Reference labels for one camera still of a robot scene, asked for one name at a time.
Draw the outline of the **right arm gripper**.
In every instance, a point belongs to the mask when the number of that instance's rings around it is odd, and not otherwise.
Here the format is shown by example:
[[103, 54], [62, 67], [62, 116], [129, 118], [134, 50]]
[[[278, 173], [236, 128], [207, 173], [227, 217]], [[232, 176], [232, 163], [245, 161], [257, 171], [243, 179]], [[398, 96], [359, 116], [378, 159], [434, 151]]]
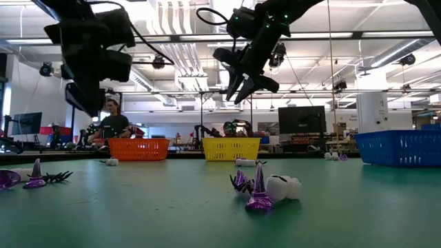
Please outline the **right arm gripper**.
[[255, 16], [256, 34], [242, 50], [217, 48], [213, 57], [226, 65], [229, 85], [226, 99], [229, 101], [238, 92], [235, 103], [240, 103], [256, 90], [277, 92], [279, 84], [263, 75], [263, 68], [269, 60], [282, 35], [289, 36], [289, 15]]

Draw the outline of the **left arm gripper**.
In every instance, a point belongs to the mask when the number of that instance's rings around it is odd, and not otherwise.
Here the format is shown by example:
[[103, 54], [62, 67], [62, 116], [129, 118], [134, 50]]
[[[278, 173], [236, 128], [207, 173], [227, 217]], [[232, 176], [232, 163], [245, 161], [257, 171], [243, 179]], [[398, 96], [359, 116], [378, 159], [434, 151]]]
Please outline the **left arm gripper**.
[[47, 25], [44, 31], [55, 45], [61, 46], [62, 59], [77, 85], [91, 86], [86, 95], [75, 83], [67, 84], [67, 103], [97, 116], [103, 109], [105, 90], [99, 82], [105, 79], [126, 82], [129, 79], [132, 57], [118, 50], [106, 48], [108, 28], [100, 21], [61, 21]]

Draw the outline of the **yellow plastic basket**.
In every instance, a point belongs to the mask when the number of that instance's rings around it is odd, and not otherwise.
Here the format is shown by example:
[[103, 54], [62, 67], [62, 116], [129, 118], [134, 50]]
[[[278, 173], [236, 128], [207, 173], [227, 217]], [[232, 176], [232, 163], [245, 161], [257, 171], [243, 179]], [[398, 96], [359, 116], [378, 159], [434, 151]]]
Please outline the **yellow plastic basket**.
[[207, 161], [234, 161], [237, 158], [256, 160], [260, 138], [203, 138]]

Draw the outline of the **person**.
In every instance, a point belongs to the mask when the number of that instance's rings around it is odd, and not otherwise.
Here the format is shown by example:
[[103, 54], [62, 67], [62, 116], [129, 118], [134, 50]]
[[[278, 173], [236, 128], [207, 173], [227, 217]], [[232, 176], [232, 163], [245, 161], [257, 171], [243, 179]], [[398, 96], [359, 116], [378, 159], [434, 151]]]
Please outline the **person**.
[[130, 122], [120, 113], [119, 103], [114, 99], [107, 99], [105, 105], [110, 115], [100, 122], [95, 133], [88, 136], [88, 143], [97, 138], [130, 138], [132, 135]]

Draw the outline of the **red bin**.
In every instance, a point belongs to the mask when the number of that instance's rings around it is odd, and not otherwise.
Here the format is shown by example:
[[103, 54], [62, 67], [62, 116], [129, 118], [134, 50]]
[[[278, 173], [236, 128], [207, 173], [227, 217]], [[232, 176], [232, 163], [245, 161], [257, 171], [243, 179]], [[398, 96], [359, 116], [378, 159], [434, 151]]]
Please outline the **red bin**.
[[[72, 128], [71, 127], [60, 127], [60, 135], [71, 135], [72, 134]], [[39, 133], [41, 135], [51, 135], [53, 134], [53, 129], [50, 126], [47, 127], [41, 127], [39, 130]]]

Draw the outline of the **dark computer monitor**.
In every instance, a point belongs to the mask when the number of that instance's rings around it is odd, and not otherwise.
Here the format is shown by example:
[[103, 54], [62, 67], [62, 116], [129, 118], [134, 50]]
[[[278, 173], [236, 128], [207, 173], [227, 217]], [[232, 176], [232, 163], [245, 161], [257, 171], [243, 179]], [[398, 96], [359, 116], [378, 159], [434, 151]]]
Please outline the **dark computer monitor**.
[[39, 134], [42, 112], [15, 114], [12, 118], [12, 135]]

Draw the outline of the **large black monitor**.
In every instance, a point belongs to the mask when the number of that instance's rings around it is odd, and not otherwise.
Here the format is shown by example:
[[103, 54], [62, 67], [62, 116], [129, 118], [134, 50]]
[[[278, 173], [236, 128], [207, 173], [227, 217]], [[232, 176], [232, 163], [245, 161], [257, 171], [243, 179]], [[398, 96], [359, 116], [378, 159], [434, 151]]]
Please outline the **large black monitor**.
[[324, 106], [278, 108], [281, 134], [321, 133], [327, 131]]

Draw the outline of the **orange plastic basket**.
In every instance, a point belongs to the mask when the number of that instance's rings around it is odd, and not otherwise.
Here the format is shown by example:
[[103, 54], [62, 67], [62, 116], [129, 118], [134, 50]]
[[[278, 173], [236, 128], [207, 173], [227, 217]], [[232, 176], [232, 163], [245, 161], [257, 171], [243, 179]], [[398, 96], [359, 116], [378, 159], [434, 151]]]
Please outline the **orange plastic basket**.
[[120, 161], [161, 161], [167, 158], [170, 141], [166, 138], [109, 138], [113, 158]]

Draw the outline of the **overhead light bar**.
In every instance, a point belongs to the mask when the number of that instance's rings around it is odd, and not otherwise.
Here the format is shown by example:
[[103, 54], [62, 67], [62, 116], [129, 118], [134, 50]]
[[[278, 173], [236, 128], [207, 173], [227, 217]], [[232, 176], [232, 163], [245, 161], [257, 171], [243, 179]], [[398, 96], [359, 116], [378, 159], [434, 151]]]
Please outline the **overhead light bar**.
[[[361, 39], [434, 39], [430, 30], [393, 30], [393, 31], [352, 31], [352, 32], [292, 32], [290, 37], [281, 36], [281, 41], [322, 41], [361, 40]], [[149, 43], [217, 43], [232, 42], [228, 34], [169, 34], [144, 36]], [[49, 38], [0, 39], [1, 45], [45, 46], [52, 45]]]

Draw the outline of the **green table mat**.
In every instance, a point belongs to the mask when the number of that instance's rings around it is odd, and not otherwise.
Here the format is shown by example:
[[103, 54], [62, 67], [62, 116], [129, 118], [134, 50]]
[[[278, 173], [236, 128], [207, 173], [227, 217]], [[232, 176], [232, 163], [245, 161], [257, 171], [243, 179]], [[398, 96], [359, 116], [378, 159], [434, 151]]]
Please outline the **green table mat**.
[[247, 211], [232, 162], [43, 163], [69, 179], [0, 190], [0, 248], [441, 248], [441, 169], [271, 159], [299, 200]]

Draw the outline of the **white pillar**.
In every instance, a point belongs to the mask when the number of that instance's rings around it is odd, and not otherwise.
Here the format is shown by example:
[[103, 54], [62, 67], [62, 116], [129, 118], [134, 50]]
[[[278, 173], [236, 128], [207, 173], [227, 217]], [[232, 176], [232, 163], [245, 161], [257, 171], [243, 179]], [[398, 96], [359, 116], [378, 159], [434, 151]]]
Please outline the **white pillar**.
[[389, 128], [387, 78], [384, 72], [372, 72], [357, 78], [356, 97], [358, 133], [377, 132]]

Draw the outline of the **blue plastic basket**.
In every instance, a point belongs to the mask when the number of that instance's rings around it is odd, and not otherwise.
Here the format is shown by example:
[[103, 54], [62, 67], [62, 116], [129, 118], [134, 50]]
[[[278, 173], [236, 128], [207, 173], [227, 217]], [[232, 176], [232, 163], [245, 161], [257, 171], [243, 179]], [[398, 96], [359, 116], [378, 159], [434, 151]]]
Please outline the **blue plastic basket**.
[[355, 135], [364, 163], [441, 168], [441, 130], [386, 130]]

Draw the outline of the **black background rig frame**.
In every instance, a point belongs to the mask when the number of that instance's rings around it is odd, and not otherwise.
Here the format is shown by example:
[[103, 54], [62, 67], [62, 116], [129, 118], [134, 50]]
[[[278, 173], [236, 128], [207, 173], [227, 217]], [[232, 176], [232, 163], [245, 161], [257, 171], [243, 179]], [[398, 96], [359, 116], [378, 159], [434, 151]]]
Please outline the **black background rig frame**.
[[[203, 125], [203, 115], [204, 115], [204, 103], [209, 100], [213, 94], [223, 94], [224, 91], [220, 92], [200, 92], [200, 100], [201, 100], [201, 106], [200, 106], [200, 118], [201, 118], [201, 125]], [[232, 118], [231, 120], [228, 120], [224, 123], [223, 129], [227, 129], [227, 136], [239, 136], [237, 127], [243, 127], [245, 130], [245, 134], [243, 137], [253, 137], [253, 129], [252, 124], [246, 120], [240, 120], [236, 118]]]
[[[71, 131], [71, 139], [75, 141], [75, 137], [80, 137], [80, 130], [85, 129], [87, 125], [92, 123], [92, 117], [90, 117], [86, 112], [84, 112], [81, 108], [78, 108], [78, 103], [74, 99], [74, 97], [66, 90], [66, 101], [70, 105], [66, 108], [66, 120], [65, 124], [67, 127], [72, 129]], [[105, 102], [108, 99], [114, 99], [118, 103], [122, 99], [121, 92], [114, 92], [111, 89], [102, 90], [102, 97], [100, 100], [101, 110], [100, 112], [105, 111]]]

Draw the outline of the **black aluminium table frame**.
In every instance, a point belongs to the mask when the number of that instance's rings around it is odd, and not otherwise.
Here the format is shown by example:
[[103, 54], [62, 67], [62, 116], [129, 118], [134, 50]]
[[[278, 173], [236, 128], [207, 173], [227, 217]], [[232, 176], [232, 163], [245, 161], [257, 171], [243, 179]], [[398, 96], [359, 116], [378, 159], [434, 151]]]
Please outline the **black aluminium table frame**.
[[[55, 162], [55, 161], [74, 161], [85, 159], [110, 158], [109, 153], [100, 152], [80, 152], [80, 153], [22, 153], [18, 155], [0, 155], [0, 166], [18, 165], [25, 163], [33, 163], [37, 158], [41, 162]], [[324, 158], [324, 154], [319, 153], [272, 153], [272, 154], [258, 154], [258, 159], [285, 159], [285, 158]]]

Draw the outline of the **slanted silver air duct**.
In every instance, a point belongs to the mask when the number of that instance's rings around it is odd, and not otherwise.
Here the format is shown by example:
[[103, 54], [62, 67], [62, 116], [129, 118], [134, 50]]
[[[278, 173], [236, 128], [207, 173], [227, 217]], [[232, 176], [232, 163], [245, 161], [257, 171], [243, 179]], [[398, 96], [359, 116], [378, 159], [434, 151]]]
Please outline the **slanted silver air duct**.
[[381, 68], [423, 48], [426, 45], [429, 45], [430, 43], [433, 43], [434, 41], [436, 41], [434, 38], [401, 41], [392, 48], [389, 48], [385, 52], [372, 58], [369, 67]]

